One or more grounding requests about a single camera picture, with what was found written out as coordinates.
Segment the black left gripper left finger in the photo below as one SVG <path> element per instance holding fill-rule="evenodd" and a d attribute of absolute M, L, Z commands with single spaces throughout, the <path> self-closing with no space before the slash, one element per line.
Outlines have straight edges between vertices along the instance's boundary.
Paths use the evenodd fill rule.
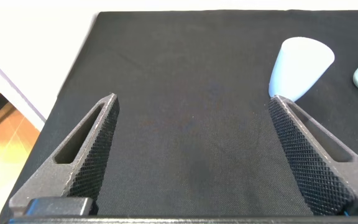
<path fill-rule="evenodd" d="M 119 115 L 114 93 L 100 99 L 9 200 L 15 217 L 38 215 L 37 202 L 83 202 L 98 198 Z"/>

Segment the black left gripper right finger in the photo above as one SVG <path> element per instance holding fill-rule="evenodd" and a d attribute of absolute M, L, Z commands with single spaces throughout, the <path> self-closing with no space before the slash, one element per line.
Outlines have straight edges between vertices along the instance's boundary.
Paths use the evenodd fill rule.
<path fill-rule="evenodd" d="M 358 215 L 358 155 L 294 102 L 268 110 L 307 206 L 315 215 Z"/>

